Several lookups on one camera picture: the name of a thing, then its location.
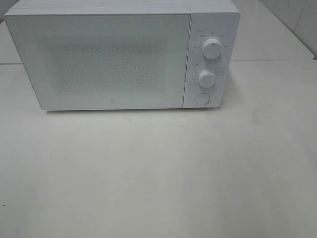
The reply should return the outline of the round white door button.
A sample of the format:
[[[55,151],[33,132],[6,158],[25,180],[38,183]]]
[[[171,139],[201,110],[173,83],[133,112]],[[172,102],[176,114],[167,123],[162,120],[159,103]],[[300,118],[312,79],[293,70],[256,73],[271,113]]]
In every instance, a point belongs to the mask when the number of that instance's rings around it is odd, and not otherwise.
[[[200,93],[195,96],[195,102],[199,105],[207,105],[210,102],[210,96],[207,93]]]

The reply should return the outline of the white timer knob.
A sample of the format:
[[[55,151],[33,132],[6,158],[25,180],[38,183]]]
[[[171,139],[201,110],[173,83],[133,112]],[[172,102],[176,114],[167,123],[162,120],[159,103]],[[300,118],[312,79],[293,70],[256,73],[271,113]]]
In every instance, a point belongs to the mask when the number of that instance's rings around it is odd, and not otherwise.
[[[213,71],[204,70],[198,74],[198,83],[201,88],[213,87],[216,79],[216,74]]]

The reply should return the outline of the white microwave door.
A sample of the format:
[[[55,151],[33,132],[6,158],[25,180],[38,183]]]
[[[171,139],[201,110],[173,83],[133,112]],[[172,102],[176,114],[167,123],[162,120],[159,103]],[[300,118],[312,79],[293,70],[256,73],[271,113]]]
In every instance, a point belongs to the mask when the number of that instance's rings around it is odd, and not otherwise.
[[[47,111],[181,107],[190,20],[189,14],[6,17]]]

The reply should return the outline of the upper white power knob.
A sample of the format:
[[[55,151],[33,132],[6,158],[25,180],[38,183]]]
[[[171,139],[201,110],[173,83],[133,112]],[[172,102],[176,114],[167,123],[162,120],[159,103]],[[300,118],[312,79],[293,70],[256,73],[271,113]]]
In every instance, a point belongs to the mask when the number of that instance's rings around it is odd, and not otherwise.
[[[220,38],[211,36],[202,43],[203,55],[206,59],[212,60],[221,55],[223,43]]]

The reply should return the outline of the white microwave oven body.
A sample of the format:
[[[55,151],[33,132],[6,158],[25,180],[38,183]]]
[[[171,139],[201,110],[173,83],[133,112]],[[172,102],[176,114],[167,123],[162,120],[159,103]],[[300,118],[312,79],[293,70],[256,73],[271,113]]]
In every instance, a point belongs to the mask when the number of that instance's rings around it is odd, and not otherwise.
[[[25,15],[146,14],[189,14],[191,16],[183,105],[179,108],[220,106],[240,21],[239,11],[229,0],[21,0],[8,10],[4,20],[6,22],[7,16]],[[202,43],[211,36],[221,39],[222,52],[215,59],[206,59],[203,55]],[[199,86],[198,74],[204,70],[213,71],[216,74],[216,82],[211,88]],[[199,105],[195,102],[195,96],[200,93],[209,94],[210,102],[207,105]]]

